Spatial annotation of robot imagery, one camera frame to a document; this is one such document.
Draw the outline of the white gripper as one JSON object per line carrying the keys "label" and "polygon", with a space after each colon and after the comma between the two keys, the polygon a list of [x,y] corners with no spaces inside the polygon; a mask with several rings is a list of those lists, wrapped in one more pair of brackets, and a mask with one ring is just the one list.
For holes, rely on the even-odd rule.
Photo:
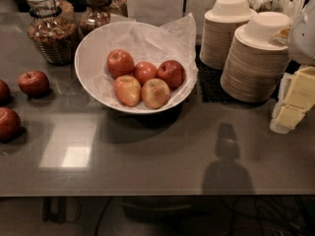
{"label": "white gripper", "polygon": [[286,47],[289,58],[301,64],[293,74],[283,74],[272,113],[270,129],[287,134],[315,105],[315,0],[309,0],[291,26],[276,32],[269,42]]}

